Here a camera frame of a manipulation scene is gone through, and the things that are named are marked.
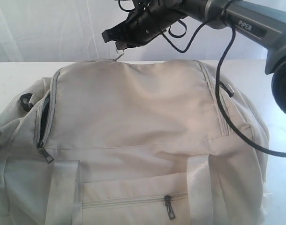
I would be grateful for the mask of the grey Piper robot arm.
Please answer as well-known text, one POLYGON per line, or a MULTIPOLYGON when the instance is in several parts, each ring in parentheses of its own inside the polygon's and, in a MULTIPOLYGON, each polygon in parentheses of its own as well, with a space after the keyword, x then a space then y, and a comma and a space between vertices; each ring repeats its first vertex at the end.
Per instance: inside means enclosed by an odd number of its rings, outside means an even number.
POLYGON ((183 18, 191 17, 213 29, 234 27, 267 49, 266 74, 273 74, 271 89, 286 114, 286 12, 244 0, 135 0, 126 20, 105 30, 105 42, 117 50, 147 45, 183 18))

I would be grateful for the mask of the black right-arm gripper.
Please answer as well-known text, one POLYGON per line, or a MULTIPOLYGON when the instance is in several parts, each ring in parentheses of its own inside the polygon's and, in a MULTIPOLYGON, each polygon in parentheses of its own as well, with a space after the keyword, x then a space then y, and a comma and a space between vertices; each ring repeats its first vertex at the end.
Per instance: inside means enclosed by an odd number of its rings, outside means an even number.
POLYGON ((115 41, 118 51, 144 46, 180 20, 180 5, 179 0, 152 0, 137 18, 103 31, 103 41, 115 41))

